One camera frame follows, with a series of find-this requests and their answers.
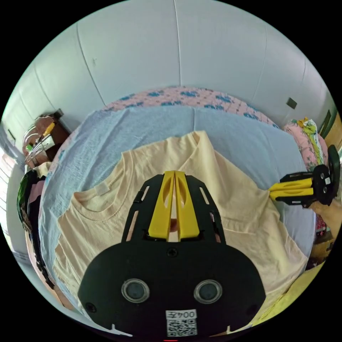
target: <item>qr code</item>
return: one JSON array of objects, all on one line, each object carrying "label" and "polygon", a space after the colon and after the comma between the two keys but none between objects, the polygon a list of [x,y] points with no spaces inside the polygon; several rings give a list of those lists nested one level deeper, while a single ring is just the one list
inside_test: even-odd
[{"label": "qr code", "polygon": [[196,320],[167,320],[167,335],[169,337],[197,335]]}]

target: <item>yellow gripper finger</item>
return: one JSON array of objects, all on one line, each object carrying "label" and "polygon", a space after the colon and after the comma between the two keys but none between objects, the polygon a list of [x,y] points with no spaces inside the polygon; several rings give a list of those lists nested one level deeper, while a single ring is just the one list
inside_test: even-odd
[{"label": "yellow gripper finger", "polygon": [[275,201],[277,197],[309,196],[313,195],[313,193],[313,188],[277,190],[270,192],[270,198]]},{"label": "yellow gripper finger", "polygon": [[[149,236],[152,238],[165,239],[166,241],[169,239],[174,181],[175,172],[166,171],[150,222]],[[164,203],[168,195],[169,201],[165,207]]]},{"label": "yellow gripper finger", "polygon": [[312,186],[312,179],[306,178],[301,179],[299,181],[291,181],[291,182],[283,182],[276,183],[272,185],[268,190],[269,191],[287,191],[287,190],[296,190],[296,189],[308,189]]},{"label": "yellow gripper finger", "polygon": [[200,230],[184,172],[175,172],[175,183],[178,240],[196,238]]}]

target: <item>bed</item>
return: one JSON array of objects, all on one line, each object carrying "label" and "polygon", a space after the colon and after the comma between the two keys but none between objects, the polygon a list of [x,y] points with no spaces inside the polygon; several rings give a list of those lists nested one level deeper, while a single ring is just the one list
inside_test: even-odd
[{"label": "bed", "polygon": [[[57,219],[67,209],[72,193],[104,180],[122,151],[193,130],[205,130],[214,149],[261,189],[268,189],[287,173],[307,169],[291,132],[281,130],[247,103],[221,92],[168,87],[130,94],[91,113],[52,162],[39,213],[42,257],[73,306],[77,307],[77,299],[52,270],[59,237]],[[276,207],[289,235],[309,257],[315,214],[283,203],[276,203]]]}]

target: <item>light blue bedsheet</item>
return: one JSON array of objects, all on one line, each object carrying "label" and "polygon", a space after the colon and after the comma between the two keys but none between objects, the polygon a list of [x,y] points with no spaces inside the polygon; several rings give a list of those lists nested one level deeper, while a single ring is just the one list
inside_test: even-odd
[{"label": "light blue bedsheet", "polygon": [[[55,173],[48,179],[39,220],[43,259],[57,285],[74,305],[75,298],[52,271],[60,234],[57,218],[67,209],[73,192],[90,189],[108,177],[122,151],[170,136],[183,136],[193,130],[205,130],[214,149],[261,189],[268,189],[287,173],[306,170],[291,135],[235,114],[183,106],[94,112],[80,125]],[[309,256],[315,234],[314,213],[284,203],[276,203],[276,207],[289,235]]]}]

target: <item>camera lens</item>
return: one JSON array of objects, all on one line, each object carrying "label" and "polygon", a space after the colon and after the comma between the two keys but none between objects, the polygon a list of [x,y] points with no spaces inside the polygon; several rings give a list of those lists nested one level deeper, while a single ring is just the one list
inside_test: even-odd
[{"label": "camera lens", "polygon": [[202,304],[212,304],[222,296],[222,286],[216,280],[204,280],[196,286],[193,295]]},{"label": "camera lens", "polygon": [[150,289],[140,279],[129,279],[121,287],[122,295],[132,303],[142,303],[150,296]]}]

